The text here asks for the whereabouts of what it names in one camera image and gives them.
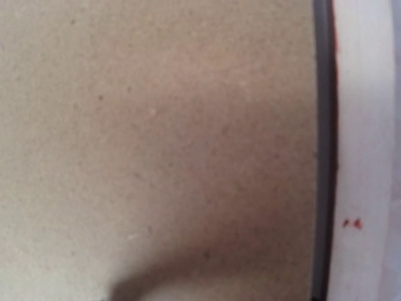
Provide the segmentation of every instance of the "red speck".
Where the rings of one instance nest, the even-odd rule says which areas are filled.
[[[362,230],[362,221],[360,218],[357,218],[354,222],[353,222],[353,226],[358,229],[358,230]]]
[[[348,218],[344,219],[343,228],[347,227],[350,224],[350,220]]]

